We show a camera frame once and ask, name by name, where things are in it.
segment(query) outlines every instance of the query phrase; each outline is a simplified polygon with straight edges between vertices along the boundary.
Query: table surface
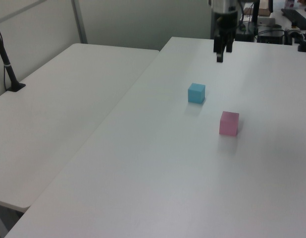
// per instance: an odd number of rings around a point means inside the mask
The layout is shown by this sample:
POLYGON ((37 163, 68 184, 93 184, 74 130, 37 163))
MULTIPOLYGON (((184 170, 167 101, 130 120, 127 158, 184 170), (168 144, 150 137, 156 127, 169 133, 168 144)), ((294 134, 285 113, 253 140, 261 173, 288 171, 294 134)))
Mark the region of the table surface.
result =
POLYGON ((233 48, 172 38, 7 238, 306 238, 306 53, 233 48))
POLYGON ((0 205, 31 206, 157 54, 75 44, 0 96, 0 205))

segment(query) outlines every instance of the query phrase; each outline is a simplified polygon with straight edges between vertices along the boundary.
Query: microphone stand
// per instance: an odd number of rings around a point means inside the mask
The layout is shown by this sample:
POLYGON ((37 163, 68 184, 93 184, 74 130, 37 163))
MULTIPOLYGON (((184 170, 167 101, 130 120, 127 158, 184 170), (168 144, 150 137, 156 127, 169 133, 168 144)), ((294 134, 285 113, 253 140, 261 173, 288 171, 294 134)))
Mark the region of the microphone stand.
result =
POLYGON ((11 91, 11 92, 17 92, 19 91, 21 88, 25 87, 24 83, 19 83, 14 75, 11 63, 9 61, 8 55, 6 54, 6 51, 4 49, 3 46, 3 41, 2 38, 0 36, 0 55, 4 64, 4 67, 9 75, 9 78, 11 80, 11 87, 7 89, 7 91, 11 91))

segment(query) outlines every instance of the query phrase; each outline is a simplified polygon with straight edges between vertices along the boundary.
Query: cube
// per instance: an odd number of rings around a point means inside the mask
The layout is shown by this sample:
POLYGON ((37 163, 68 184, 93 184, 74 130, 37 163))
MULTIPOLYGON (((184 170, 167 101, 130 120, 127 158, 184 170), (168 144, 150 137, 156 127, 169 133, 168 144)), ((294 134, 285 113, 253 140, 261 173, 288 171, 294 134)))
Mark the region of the cube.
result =
POLYGON ((238 132, 239 113, 223 112, 220 119, 219 134, 236 136, 238 132))
POLYGON ((202 104, 204 102, 204 92, 206 86, 203 84, 192 83, 188 89, 188 102, 202 104))

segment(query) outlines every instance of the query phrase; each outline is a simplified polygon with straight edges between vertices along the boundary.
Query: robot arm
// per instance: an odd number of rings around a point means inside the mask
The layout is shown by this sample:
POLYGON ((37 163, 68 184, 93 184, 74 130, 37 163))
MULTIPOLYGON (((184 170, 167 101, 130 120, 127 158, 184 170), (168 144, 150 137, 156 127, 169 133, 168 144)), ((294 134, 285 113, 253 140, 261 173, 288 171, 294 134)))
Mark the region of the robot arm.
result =
MULTIPOLYGON (((243 0, 243 2, 253 2, 254 0, 243 0)), ((242 11, 241 0, 209 0, 214 12, 215 33, 213 51, 217 53, 217 62, 223 62, 223 52, 232 52, 232 44, 239 27, 238 10, 242 11)))

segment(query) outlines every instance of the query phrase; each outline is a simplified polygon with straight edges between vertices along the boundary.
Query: pink cube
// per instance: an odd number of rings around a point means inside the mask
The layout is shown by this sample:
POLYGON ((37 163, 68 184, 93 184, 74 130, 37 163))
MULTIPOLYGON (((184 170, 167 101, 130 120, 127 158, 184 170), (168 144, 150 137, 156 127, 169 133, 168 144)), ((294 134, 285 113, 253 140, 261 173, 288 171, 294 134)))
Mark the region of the pink cube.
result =
POLYGON ((239 113, 222 112, 219 134, 236 136, 238 132, 239 113))

